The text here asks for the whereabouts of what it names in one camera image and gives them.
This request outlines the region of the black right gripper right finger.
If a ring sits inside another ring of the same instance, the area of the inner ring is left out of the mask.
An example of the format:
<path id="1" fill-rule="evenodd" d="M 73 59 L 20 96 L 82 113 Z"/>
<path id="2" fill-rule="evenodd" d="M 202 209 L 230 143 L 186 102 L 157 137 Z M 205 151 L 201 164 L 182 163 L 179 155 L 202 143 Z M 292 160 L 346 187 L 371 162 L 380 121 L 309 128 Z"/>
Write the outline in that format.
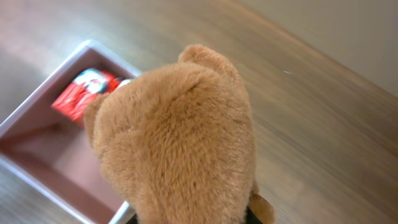
<path id="1" fill-rule="evenodd" d="M 246 207 L 245 224 L 263 224 L 249 206 Z"/>

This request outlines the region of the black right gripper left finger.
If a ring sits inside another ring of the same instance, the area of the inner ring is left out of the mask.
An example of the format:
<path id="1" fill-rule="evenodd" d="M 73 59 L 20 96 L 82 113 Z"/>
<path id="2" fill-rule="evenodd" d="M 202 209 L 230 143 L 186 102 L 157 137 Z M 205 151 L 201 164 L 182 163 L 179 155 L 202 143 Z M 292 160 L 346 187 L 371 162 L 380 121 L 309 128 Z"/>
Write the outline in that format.
<path id="1" fill-rule="evenodd" d="M 126 224 L 137 224 L 137 215 L 134 214 L 127 222 Z"/>

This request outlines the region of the brown plush toy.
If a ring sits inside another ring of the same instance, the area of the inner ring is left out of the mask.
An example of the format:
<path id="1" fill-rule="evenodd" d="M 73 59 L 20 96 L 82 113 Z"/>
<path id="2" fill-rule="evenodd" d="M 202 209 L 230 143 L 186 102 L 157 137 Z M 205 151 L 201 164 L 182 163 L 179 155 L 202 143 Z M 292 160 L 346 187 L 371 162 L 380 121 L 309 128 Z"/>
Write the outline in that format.
<path id="1" fill-rule="evenodd" d="M 103 177 L 137 223 L 245 223 L 247 206 L 275 222 L 256 181 L 248 93 L 218 52 L 188 46 L 175 63 L 95 99 L 84 125 Z"/>

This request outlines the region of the red toy fire truck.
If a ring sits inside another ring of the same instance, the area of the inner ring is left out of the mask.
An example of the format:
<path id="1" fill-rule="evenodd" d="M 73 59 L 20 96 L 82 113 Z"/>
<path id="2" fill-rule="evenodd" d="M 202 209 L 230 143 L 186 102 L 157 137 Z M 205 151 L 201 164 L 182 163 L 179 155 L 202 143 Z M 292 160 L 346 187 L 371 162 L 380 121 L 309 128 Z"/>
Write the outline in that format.
<path id="1" fill-rule="evenodd" d="M 107 71 L 86 69 L 75 77 L 51 107 L 73 122 L 83 125 L 86 107 L 100 95 L 117 89 L 123 81 L 124 78 Z"/>

